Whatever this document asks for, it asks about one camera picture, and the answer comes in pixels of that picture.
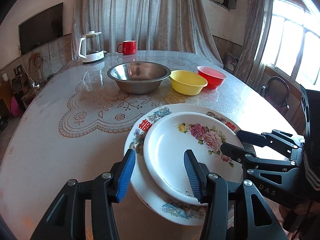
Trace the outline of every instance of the white plate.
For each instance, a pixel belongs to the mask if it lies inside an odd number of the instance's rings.
[[[124,145],[124,155],[128,148],[134,149],[138,153],[136,154],[136,164],[131,177],[131,185],[143,203],[160,216],[174,223],[186,226],[201,226],[204,222],[206,207],[183,203],[164,192],[151,177],[143,157],[143,142],[146,133],[141,128],[145,129],[148,126],[148,123],[144,122],[144,120],[154,124],[157,120],[168,114],[184,111],[207,114],[226,124],[235,133],[240,130],[233,121],[217,111],[204,106],[191,104],[160,106],[142,116],[134,124]],[[245,144],[244,148],[254,152],[252,145]],[[232,215],[233,211],[229,212],[229,218]]]
[[[223,142],[243,148],[236,134],[217,119],[180,112],[163,117],[150,128],[144,140],[143,156],[149,173],[165,192],[188,204],[206,205],[193,196],[183,155],[191,149],[210,172],[240,183],[242,165],[221,153]]]

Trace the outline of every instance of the glass kettle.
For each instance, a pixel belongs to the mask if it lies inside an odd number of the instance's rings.
[[[94,31],[90,31],[78,39],[77,55],[81,58],[82,62],[93,62],[104,57],[100,38],[101,32],[96,33]]]

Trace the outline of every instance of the white wall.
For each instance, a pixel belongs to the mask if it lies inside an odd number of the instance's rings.
[[[0,69],[19,57],[18,25],[63,2],[63,34],[71,33],[73,0],[17,0],[0,25]]]
[[[238,0],[236,10],[225,8],[202,0],[211,34],[242,45],[244,27],[247,19],[247,0]]]

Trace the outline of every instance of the small plate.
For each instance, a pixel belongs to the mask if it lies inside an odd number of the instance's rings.
[[[188,204],[206,205],[193,196],[183,155],[191,149],[210,172],[240,183],[242,166],[221,153],[223,142],[243,148],[235,133],[217,119],[180,112],[165,116],[150,128],[144,140],[143,156],[154,181],[165,192]]]
[[[223,114],[204,106],[192,104],[159,106],[146,113],[133,125],[124,145],[124,155],[128,148],[137,152],[136,164],[131,176],[131,185],[147,207],[171,222],[185,226],[202,226],[206,214],[206,207],[183,203],[164,192],[151,177],[143,157],[143,143],[146,136],[145,131],[147,131],[148,127],[164,116],[184,111],[212,116],[218,121],[223,122],[235,133],[240,130],[235,122]],[[244,148],[255,152],[251,144],[244,144]],[[232,216],[232,203],[229,202],[228,218]]]

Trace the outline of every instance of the white cable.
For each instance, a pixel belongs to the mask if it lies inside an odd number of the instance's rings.
[[[23,61],[22,61],[22,59],[21,59],[21,55],[20,55],[20,60],[21,60],[21,62],[22,62],[23,69],[24,69],[24,71],[26,72],[28,78],[31,80],[31,84],[32,84],[32,83],[33,83],[33,80],[29,77],[29,74],[28,74],[28,72],[26,71],[26,69],[25,69],[25,67],[24,67]]]

